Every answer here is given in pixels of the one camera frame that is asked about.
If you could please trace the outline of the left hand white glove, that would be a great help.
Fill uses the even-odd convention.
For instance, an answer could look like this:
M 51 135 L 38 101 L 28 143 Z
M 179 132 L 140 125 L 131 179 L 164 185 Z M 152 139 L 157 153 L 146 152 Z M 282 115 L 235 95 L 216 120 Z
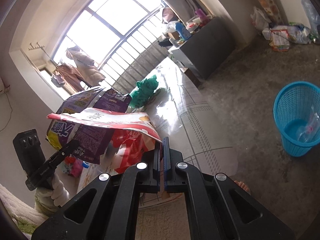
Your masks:
M 47 217 L 56 213 L 70 200 L 69 192 L 57 174 L 53 175 L 52 187 L 52 190 L 38 187 L 35 191 L 35 210 Z

